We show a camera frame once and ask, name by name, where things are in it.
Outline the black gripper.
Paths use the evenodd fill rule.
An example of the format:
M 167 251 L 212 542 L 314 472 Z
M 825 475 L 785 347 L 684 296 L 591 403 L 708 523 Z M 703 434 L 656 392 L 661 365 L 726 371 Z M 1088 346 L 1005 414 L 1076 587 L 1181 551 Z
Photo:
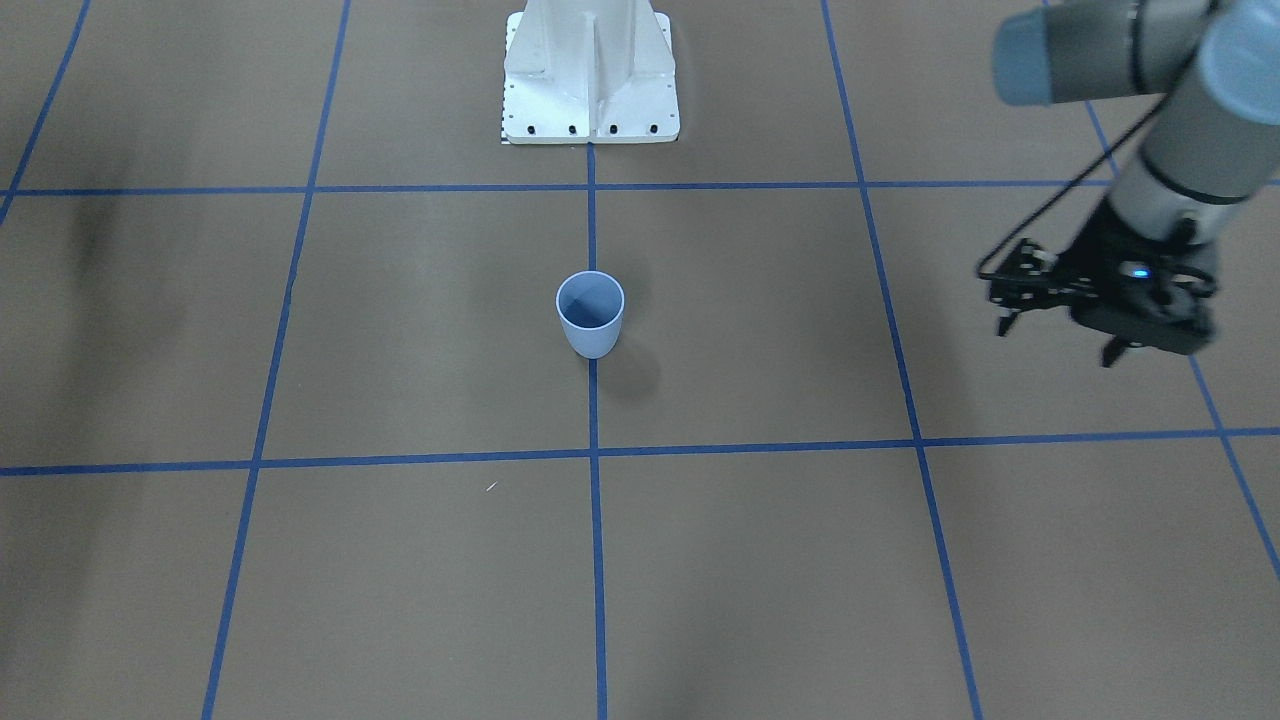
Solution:
M 1184 214 L 1152 240 L 1103 199 L 1062 252 L 1062 277 L 1084 293 L 1071 302 L 1069 316 L 1108 336 L 1102 368 L 1135 347 L 1196 355 L 1219 334 L 1210 306 L 1219 290 L 1217 266 L 1216 245 L 1201 240 L 1196 215 Z M 996 336 L 1007 337 L 1018 318 L 1018 310 L 1002 310 Z

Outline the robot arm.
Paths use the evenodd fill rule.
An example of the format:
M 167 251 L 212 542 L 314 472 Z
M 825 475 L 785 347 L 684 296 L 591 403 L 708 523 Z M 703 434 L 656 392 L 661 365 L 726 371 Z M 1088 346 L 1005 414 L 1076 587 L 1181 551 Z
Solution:
M 1027 238 L 1024 220 L 979 261 L 997 336 L 1065 307 L 1106 334 L 1103 366 L 1215 341 L 1219 238 L 1277 174 L 1277 20 L 1275 1 L 1065 1 L 1001 23 L 991 65 L 1005 104 L 1156 102 L 1115 141 L 1138 147 L 1065 250 Z

